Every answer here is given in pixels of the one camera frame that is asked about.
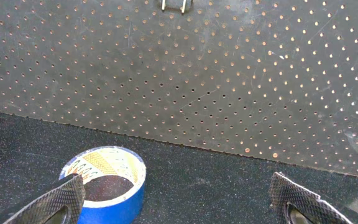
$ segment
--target perforated panel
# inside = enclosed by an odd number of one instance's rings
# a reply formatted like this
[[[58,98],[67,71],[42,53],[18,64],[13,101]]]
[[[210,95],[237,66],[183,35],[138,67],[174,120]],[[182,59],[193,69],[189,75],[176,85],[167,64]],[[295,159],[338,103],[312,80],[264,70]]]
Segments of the perforated panel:
[[[0,111],[358,175],[358,1],[1,0]]]

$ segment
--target blue tape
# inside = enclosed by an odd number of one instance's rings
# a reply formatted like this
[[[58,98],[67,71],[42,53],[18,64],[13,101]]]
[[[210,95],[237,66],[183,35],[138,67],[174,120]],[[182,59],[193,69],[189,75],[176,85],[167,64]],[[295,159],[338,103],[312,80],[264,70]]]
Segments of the blue tape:
[[[86,200],[78,223],[131,223],[142,209],[145,190],[146,170],[143,160],[136,153],[117,146],[103,146],[87,150],[75,156],[64,166],[59,179],[62,179],[64,176],[71,173],[78,173],[82,174],[84,183],[86,183],[91,179],[104,176],[104,174],[96,167],[100,162],[94,163],[96,166],[94,166],[92,162],[89,162],[94,158],[92,157],[92,159],[89,159],[89,155],[94,155],[95,152],[98,153],[97,156],[103,157],[104,161],[110,159],[108,162],[113,164],[113,169],[116,168],[117,175],[122,174],[121,176],[129,179],[134,186],[124,195],[112,200],[103,202],[91,202]]]

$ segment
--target white prong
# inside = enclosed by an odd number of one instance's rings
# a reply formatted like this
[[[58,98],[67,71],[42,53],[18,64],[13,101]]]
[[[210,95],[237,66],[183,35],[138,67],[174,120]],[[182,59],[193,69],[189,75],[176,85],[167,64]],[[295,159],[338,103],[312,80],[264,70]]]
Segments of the white prong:
[[[183,5],[181,7],[181,13],[185,13],[185,8],[186,8],[186,0],[183,0]]]

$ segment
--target pegboard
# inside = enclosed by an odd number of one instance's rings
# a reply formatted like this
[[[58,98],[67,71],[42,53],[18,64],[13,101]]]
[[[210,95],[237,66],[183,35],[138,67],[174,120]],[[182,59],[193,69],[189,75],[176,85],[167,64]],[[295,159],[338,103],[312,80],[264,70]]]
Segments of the pegboard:
[[[358,175],[358,1],[0,0],[0,111]]]

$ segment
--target black table surface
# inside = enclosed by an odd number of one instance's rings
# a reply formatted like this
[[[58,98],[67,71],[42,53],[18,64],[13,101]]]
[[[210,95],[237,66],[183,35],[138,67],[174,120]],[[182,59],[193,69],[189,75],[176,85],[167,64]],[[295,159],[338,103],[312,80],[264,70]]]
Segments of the black table surface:
[[[267,193],[274,172],[344,206],[358,199],[358,177],[0,113],[0,212],[98,146],[129,148],[146,164],[134,223],[276,223]]]

